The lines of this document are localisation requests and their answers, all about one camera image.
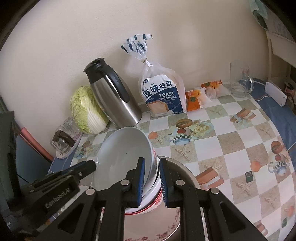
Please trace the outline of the checkered patterned tablecloth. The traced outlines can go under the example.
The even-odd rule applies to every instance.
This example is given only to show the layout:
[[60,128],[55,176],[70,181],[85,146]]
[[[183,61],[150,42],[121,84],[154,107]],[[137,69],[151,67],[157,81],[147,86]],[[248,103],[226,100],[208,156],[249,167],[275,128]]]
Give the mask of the checkered patterned tablecloth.
[[195,176],[214,174],[211,184],[268,240],[294,240],[295,115],[263,86],[184,114],[144,113],[137,127],[159,156],[183,163]]

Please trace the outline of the white rectangular box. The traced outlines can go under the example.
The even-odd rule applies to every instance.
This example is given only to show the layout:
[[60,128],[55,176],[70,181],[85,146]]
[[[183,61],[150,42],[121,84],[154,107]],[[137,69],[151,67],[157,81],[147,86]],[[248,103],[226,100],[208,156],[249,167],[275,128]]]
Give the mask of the white rectangular box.
[[265,84],[264,91],[268,94],[274,101],[276,101],[281,107],[283,107],[287,102],[287,95],[281,91],[272,82],[267,82]]

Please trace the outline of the orange snack packet right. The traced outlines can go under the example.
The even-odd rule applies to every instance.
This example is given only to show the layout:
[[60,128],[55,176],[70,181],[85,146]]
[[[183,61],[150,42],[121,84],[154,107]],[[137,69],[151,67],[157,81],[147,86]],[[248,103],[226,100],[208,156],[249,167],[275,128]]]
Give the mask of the orange snack packet right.
[[201,88],[205,88],[205,94],[210,99],[216,99],[231,94],[221,80],[203,83],[201,84]]

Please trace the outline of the floral pink plate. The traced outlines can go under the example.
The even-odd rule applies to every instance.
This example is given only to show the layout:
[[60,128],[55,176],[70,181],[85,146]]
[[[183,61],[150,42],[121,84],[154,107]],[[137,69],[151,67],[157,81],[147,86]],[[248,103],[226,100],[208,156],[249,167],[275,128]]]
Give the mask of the floral pink plate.
[[164,203],[147,213],[125,216],[124,240],[166,240],[180,225],[180,209]]

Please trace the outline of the white wooden chair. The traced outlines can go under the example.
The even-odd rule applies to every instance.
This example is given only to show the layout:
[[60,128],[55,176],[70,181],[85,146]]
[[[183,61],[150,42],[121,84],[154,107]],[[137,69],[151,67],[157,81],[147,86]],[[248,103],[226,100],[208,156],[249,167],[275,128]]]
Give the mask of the white wooden chair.
[[[268,44],[267,80],[281,89],[283,89],[284,83],[289,83],[295,88],[295,42],[268,30],[265,32]],[[286,76],[272,77],[273,55],[287,64]]]

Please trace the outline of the clear glass cup back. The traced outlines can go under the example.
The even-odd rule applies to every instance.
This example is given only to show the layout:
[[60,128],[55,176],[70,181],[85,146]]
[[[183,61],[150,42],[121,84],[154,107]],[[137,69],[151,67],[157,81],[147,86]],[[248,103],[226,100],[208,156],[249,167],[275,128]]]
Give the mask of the clear glass cup back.
[[73,118],[66,118],[66,120],[63,122],[63,126],[66,129],[68,135],[70,135],[72,138],[77,138],[80,136],[81,132]]

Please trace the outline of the clear glass cup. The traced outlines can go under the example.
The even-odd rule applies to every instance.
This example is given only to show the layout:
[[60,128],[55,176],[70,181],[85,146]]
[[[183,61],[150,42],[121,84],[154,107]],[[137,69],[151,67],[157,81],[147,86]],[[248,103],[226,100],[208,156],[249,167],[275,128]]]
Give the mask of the clear glass cup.
[[66,129],[68,135],[70,135],[72,138],[77,138],[80,136],[81,132],[73,118],[66,118],[66,120],[63,122],[63,126]]
[[63,151],[67,146],[73,146],[75,141],[63,130],[57,130],[53,135],[50,144],[57,150]]

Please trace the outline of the pale grey shallow bowl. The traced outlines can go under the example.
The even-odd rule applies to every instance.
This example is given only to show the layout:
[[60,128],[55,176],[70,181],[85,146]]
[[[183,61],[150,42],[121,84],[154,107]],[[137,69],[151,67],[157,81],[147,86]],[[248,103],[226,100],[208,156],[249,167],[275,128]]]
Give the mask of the pale grey shallow bowl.
[[143,195],[152,188],[158,172],[156,154],[144,132],[135,127],[115,131],[102,144],[93,173],[93,187],[100,191],[123,180],[137,167],[138,158],[145,160]]

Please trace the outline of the orange snack packet left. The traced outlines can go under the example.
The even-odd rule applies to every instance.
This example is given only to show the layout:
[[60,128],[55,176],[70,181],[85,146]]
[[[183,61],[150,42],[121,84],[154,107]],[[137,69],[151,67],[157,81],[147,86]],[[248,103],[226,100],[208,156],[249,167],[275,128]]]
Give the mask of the orange snack packet left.
[[185,95],[187,101],[187,111],[202,109],[204,106],[212,102],[206,95],[205,88],[186,91]]

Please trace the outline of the clear glass cup front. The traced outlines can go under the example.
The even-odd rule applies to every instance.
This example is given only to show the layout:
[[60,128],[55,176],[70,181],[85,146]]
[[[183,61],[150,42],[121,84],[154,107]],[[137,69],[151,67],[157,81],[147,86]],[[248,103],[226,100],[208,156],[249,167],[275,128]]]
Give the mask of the clear glass cup front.
[[73,146],[75,141],[63,130],[57,130],[53,135],[50,144],[57,150],[63,151],[67,146]]

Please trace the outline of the toast bread bag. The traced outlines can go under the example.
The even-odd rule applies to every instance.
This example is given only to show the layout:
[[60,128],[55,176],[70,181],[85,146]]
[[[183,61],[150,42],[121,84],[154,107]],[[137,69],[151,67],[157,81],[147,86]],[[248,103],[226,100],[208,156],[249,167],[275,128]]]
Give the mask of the toast bread bag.
[[142,63],[138,86],[139,93],[152,117],[187,112],[185,86],[182,78],[170,68],[165,68],[147,58],[147,41],[150,34],[133,35],[121,48]]

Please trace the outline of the orange snack packet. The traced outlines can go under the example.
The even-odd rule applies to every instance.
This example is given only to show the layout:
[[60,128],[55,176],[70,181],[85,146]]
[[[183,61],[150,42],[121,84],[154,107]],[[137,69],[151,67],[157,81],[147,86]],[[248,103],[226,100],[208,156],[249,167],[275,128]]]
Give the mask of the orange snack packet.
[[186,91],[185,95],[187,101],[187,111],[202,109],[204,106],[212,102],[206,95],[205,88]]
[[201,88],[205,88],[205,94],[210,99],[216,99],[231,94],[221,80],[203,83],[201,84]]

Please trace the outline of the clear glass mug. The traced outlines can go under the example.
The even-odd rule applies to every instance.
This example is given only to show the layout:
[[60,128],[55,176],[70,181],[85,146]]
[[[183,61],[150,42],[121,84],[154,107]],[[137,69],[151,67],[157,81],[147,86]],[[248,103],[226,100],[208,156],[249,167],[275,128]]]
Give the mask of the clear glass mug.
[[241,61],[230,63],[230,90],[239,98],[245,97],[254,90],[254,80],[250,76],[250,68]]

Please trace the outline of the white bowl red floral rim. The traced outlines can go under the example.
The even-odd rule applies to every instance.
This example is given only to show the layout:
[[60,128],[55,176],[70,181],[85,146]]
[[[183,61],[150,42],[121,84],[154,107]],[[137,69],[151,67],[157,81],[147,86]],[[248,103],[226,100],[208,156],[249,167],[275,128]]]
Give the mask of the white bowl red floral rim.
[[[155,150],[154,149],[152,150],[154,154],[154,159],[157,161],[157,165],[159,165],[159,158],[157,157]],[[152,188],[142,198],[142,202],[138,208],[127,208],[125,210],[125,214],[126,215],[142,214],[142,213],[148,212],[149,209],[156,207],[154,203],[156,202],[160,192],[161,192],[161,178],[159,174],[159,167],[157,166],[157,176]]]

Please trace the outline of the napa cabbage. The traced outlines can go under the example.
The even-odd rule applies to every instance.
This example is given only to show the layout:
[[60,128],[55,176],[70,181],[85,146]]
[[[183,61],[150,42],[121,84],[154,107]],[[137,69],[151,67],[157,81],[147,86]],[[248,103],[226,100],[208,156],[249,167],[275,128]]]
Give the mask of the napa cabbage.
[[109,123],[89,86],[79,87],[70,99],[70,109],[78,128],[87,134],[99,134]]

